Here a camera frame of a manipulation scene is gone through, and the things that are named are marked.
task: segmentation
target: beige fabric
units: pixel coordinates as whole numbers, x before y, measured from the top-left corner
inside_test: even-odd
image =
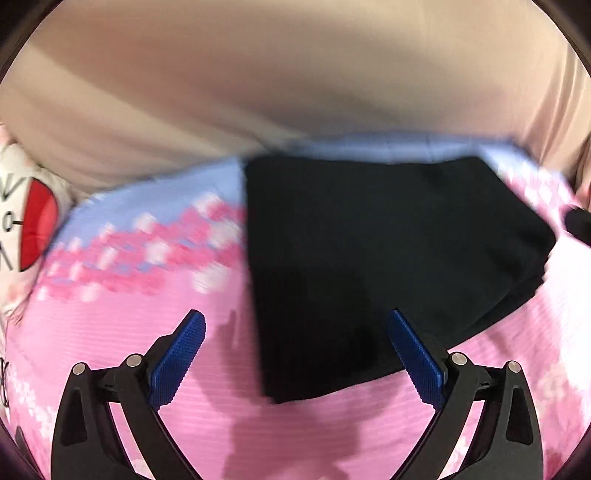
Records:
[[[530,0],[65,0],[0,85],[0,116],[86,192],[392,129],[509,136],[575,174],[591,80]]]

